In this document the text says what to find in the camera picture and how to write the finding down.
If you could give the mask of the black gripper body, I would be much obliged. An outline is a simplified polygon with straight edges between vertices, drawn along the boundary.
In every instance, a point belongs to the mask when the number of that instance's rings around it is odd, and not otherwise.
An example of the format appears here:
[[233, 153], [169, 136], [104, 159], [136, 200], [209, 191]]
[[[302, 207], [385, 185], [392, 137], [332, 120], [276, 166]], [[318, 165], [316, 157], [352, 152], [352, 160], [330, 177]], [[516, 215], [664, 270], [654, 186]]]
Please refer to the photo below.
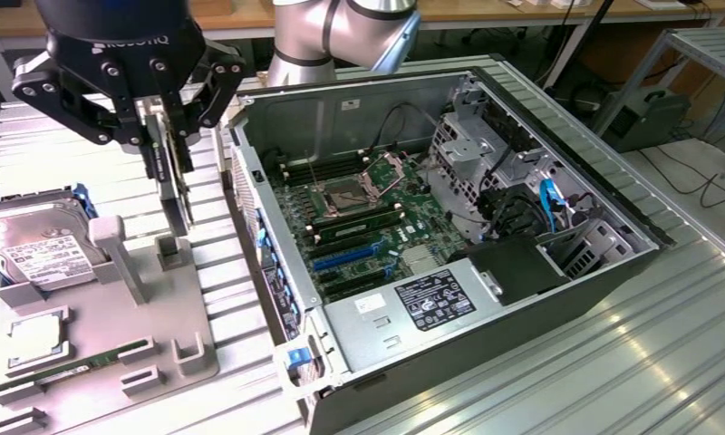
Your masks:
[[206, 44], [186, 1], [41, 1], [46, 48], [57, 65], [82, 79], [86, 60], [109, 53], [146, 55], [149, 82], [161, 87], [190, 75]]

